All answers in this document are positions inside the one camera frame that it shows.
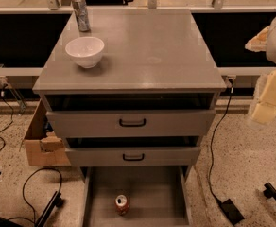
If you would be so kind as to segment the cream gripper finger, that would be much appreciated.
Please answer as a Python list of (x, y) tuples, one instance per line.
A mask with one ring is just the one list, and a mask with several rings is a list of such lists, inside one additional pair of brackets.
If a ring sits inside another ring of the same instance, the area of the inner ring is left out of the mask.
[(263, 52), (267, 50), (267, 36), (270, 26), (263, 28), (257, 35), (245, 44), (245, 48), (252, 52)]
[(276, 69), (262, 75), (256, 83), (254, 100), (250, 105), (250, 121), (260, 125), (276, 117)]

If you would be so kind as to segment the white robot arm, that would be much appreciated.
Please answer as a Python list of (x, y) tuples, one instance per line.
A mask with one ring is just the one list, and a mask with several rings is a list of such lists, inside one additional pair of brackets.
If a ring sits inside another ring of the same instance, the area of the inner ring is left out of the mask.
[[(269, 61), (276, 63), (276, 17), (271, 24), (262, 29), (245, 48), (252, 52), (266, 53)], [(264, 126), (276, 117), (276, 69), (269, 74), (261, 75), (256, 83), (254, 99), (249, 108), (251, 125)]]

